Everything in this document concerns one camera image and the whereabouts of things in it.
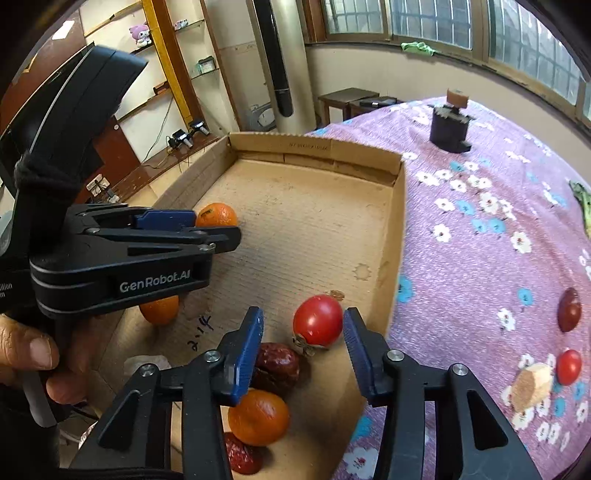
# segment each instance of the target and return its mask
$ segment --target dried red date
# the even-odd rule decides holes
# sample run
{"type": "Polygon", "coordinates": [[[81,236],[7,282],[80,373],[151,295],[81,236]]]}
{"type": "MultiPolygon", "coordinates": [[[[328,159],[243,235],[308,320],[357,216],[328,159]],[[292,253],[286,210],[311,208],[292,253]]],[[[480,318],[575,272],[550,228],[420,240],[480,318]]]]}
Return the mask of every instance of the dried red date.
{"type": "Polygon", "coordinates": [[[300,377],[300,357],[283,343],[262,343],[256,356],[251,386],[286,395],[300,377]]]}
{"type": "Polygon", "coordinates": [[[223,434],[230,468],[243,475],[253,475],[262,468],[261,451],[242,443],[231,432],[223,434]]]}
{"type": "Polygon", "coordinates": [[[579,292],[573,287],[567,288],[558,304],[558,326],[563,332],[570,332],[579,324],[582,307],[579,292]]]}

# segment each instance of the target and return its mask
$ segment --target stuffed toy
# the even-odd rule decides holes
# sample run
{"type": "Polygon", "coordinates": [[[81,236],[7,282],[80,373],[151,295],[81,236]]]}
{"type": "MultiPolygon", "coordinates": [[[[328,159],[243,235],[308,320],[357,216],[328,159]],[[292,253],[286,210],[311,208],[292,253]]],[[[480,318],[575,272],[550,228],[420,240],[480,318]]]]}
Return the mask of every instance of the stuffed toy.
{"type": "Polygon", "coordinates": [[[150,29],[146,24],[130,27],[129,33],[131,33],[131,36],[135,40],[135,44],[138,47],[145,47],[146,45],[150,45],[152,43],[152,39],[150,38],[150,29]]]}

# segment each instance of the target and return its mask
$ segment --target metal screw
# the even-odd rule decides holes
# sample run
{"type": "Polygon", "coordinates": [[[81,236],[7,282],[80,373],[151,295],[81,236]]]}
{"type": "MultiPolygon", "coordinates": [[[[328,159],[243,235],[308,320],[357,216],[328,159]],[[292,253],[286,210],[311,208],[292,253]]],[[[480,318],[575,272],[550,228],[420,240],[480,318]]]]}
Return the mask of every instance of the metal screw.
{"type": "Polygon", "coordinates": [[[463,364],[453,364],[452,371],[456,375],[460,375],[460,377],[463,377],[464,375],[467,375],[467,373],[470,370],[468,369],[468,367],[466,365],[463,365],[463,364]]]}
{"type": "Polygon", "coordinates": [[[401,362],[404,360],[404,353],[400,350],[390,350],[386,355],[392,362],[401,362]]]}
{"type": "Polygon", "coordinates": [[[149,377],[156,373],[156,367],[152,364],[145,364],[139,368],[139,371],[141,372],[142,377],[149,377]]]}
{"type": "Polygon", "coordinates": [[[201,244],[201,245],[199,245],[199,250],[201,250],[203,252],[210,252],[211,250],[215,250],[215,248],[216,248],[216,244],[209,244],[209,245],[201,244]]]}
{"type": "Polygon", "coordinates": [[[220,360],[220,358],[222,357],[222,354],[220,352],[218,352],[217,350],[209,350],[209,351],[205,352],[203,354],[203,356],[205,357],[205,361],[208,364],[212,364],[212,363],[220,360]]]}

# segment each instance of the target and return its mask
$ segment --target orange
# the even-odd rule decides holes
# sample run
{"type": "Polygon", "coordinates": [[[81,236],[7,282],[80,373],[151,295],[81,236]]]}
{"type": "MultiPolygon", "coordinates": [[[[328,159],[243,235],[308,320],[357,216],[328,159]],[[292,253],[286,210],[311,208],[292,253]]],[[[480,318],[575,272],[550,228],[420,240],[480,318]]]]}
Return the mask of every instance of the orange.
{"type": "Polygon", "coordinates": [[[238,226],[238,217],[225,203],[210,203],[197,215],[195,226],[238,226]]]}
{"type": "Polygon", "coordinates": [[[285,435],[290,426],[290,411],[274,393],[250,389],[236,407],[228,410],[228,424],[242,442],[264,447],[285,435]]]}
{"type": "Polygon", "coordinates": [[[143,303],[139,310],[152,325],[168,325],[177,316],[178,295],[143,303]]]}

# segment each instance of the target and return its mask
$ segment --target green cloth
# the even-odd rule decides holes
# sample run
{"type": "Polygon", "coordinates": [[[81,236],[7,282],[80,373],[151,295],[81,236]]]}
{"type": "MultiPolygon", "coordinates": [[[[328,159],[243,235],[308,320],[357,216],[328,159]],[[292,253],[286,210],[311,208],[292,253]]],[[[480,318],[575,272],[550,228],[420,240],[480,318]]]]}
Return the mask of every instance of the green cloth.
{"type": "Polygon", "coordinates": [[[570,189],[573,191],[574,197],[579,201],[579,205],[583,209],[585,233],[587,234],[587,237],[591,239],[591,195],[580,183],[570,181],[569,185],[570,189]]]}
{"type": "Polygon", "coordinates": [[[421,55],[429,55],[430,57],[432,57],[433,54],[437,52],[437,50],[434,50],[423,41],[401,43],[400,47],[402,48],[402,51],[409,53],[419,53],[421,55]]]}

